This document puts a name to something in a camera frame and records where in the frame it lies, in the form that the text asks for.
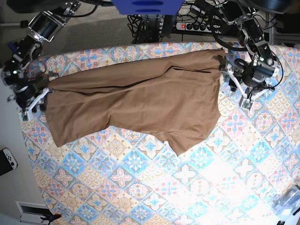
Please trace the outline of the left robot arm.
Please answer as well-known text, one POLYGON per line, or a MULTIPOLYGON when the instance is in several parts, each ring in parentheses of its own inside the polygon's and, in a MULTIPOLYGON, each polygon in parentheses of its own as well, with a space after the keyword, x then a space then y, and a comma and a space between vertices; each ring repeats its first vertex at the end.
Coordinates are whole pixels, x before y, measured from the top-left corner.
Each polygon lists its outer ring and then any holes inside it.
POLYGON ((214 8, 209 12, 210 31, 214 39, 224 48, 236 52, 248 52, 251 62, 237 58, 229 61, 224 74, 229 77, 232 92, 239 90, 239 105, 250 110, 260 96, 275 90, 271 79, 282 74, 283 67, 279 58, 270 49, 262 27, 255 21, 255 9, 243 7, 238 1, 215 1, 214 8), (229 45, 218 37, 216 22, 222 20, 226 26, 235 25, 238 30, 240 47, 229 45))

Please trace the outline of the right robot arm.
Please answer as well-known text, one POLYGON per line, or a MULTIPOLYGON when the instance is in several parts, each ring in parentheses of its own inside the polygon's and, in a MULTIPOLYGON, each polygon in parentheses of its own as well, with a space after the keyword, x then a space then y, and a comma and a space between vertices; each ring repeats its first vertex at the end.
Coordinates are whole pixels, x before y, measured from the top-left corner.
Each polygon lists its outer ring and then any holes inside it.
POLYGON ((48 88, 39 86, 41 75, 29 78, 29 65, 42 52, 42 44, 51 42, 80 7, 77 0, 8 0, 16 13, 36 13, 28 23, 28 34, 20 42, 9 45, 12 57, 0 70, 0 77, 13 90, 8 101, 14 100, 23 121, 32 120, 37 105, 44 105, 48 88))

